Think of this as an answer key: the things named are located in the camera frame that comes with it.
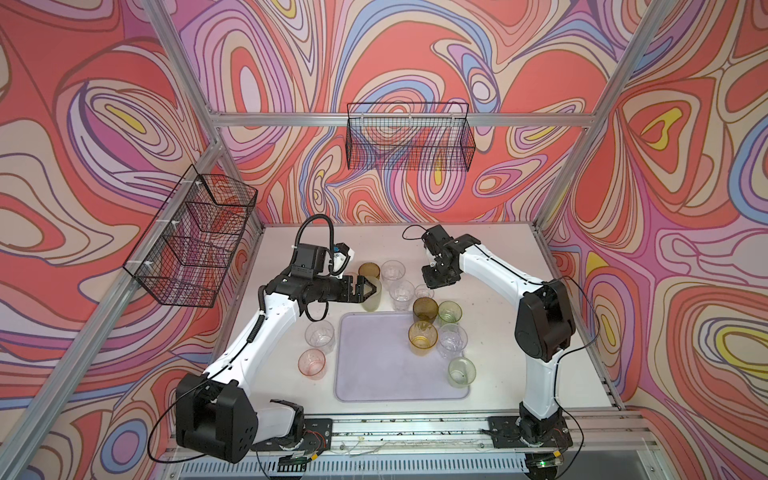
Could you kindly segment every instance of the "cup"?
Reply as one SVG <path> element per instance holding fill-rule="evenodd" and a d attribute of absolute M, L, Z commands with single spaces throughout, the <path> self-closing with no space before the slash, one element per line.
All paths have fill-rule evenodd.
<path fill-rule="evenodd" d="M 435 291 L 429 288 L 426 283 L 416 286 L 416 298 L 421 298 L 423 296 L 435 298 Z"/>
<path fill-rule="evenodd" d="M 357 269 L 357 274 L 362 276 L 374 276 L 376 278 L 379 278 L 379 276 L 381 275 L 381 269 L 374 262 L 367 262 L 367 263 L 364 263 L 363 265 L 360 265 L 360 268 Z"/>
<path fill-rule="evenodd" d="M 448 364 L 448 383 L 457 389 L 463 389 L 475 381 L 478 371 L 469 359 L 458 356 Z"/>
<path fill-rule="evenodd" d="M 389 286 L 397 280 L 400 280 L 406 274 L 406 266 L 397 260 L 388 260 L 384 262 L 381 268 L 381 281 L 389 290 Z"/>
<path fill-rule="evenodd" d="M 437 343 L 437 329 L 430 322 L 418 321 L 408 329 L 411 351 L 416 355 L 426 355 Z"/>
<path fill-rule="evenodd" d="M 456 302 L 446 300 L 438 308 L 440 320 L 445 323 L 456 323 L 462 319 L 462 308 Z"/>
<path fill-rule="evenodd" d="M 362 307 L 366 312 L 375 312 L 382 301 L 382 283 L 374 276 L 366 276 L 366 279 L 376 287 L 376 293 L 369 296 L 366 301 L 362 303 Z M 366 294 L 369 291 L 370 287 L 366 285 L 363 289 L 363 294 Z"/>
<path fill-rule="evenodd" d="M 304 331 L 304 339 L 311 347 L 328 355 L 336 345 L 336 337 L 333 335 L 333 324 L 328 320 L 311 322 Z"/>
<path fill-rule="evenodd" d="M 417 298 L 413 303 L 413 321 L 418 322 L 424 320 L 426 322 L 434 323 L 435 318 L 437 318 L 437 309 L 437 302 L 428 296 Z"/>
<path fill-rule="evenodd" d="M 318 349 L 309 349 L 299 357 L 299 371 L 308 379 L 320 380 L 326 374 L 326 356 Z"/>
<path fill-rule="evenodd" d="M 413 301 L 413 283 L 408 280 L 397 280 L 389 286 L 389 296 L 392 297 L 392 308 L 396 312 L 406 312 Z"/>
<path fill-rule="evenodd" d="M 437 351 L 444 359 L 462 356 L 467 347 L 467 332 L 456 323 L 446 323 L 437 331 Z"/>

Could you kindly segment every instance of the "ventilation grille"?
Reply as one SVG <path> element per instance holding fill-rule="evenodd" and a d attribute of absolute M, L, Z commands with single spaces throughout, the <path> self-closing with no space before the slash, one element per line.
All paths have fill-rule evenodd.
<path fill-rule="evenodd" d="M 261 457 L 261 464 L 270 477 L 296 476 L 278 472 L 276 457 Z M 337 475 L 396 475 L 396 474 L 489 474 L 527 472 L 524 453 L 472 453 L 424 455 L 342 455 L 320 456 L 306 466 L 304 476 Z M 255 456 L 248 455 L 238 464 L 200 458 L 184 464 L 180 477 L 186 478 L 253 478 L 262 475 Z"/>

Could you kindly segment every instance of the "purple tray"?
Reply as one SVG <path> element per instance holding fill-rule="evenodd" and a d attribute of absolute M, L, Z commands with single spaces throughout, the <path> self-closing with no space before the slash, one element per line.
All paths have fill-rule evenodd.
<path fill-rule="evenodd" d="M 433 347 L 411 351 L 410 312 L 347 313 L 339 327 L 334 393 L 342 402 L 456 400 L 469 394 L 448 383 L 448 363 Z"/>

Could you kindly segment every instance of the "wire basket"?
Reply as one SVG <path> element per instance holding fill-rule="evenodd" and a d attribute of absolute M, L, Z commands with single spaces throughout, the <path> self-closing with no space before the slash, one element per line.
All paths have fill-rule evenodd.
<path fill-rule="evenodd" d="M 347 104 L 351 170 L 469 170 L 475 138 L 464 102 Z"/>
<path fill-rule="evenodd" d="M 226 175 L 198 174 L 160 238 L 131 274 L 162 305 L 211 308 L 257 194 L 255 188 Z"/>

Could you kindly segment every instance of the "colorful wallpaper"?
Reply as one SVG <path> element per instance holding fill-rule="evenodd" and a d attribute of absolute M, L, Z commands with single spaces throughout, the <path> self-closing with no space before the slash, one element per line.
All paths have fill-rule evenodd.
<path fill-rule="evenodd" d="M 642 1 L 194 0 L 170 3 L 217 111 L 346 111 L 462 99 L 474 112 L 592 111 Z M 468 173 L 349 171 L 345 128 L 232 127 L 227 146 L 267 223 L 533 220 L 578 136 L 475 129 Z"/>
<path fill-rule="evenodd" d="M 767 3 L 678 2 L 546 224 L 681 478 L 768 478 L 766 78 Z"/>
<path fill-rule="evenodd" d="M 0 441 L 207 146 L 140 5 L 0 2 Z M 148 475 L 147 426 L 207 363 L 252 243 L 211 310 L 136 295 L 25 479 Z"/>

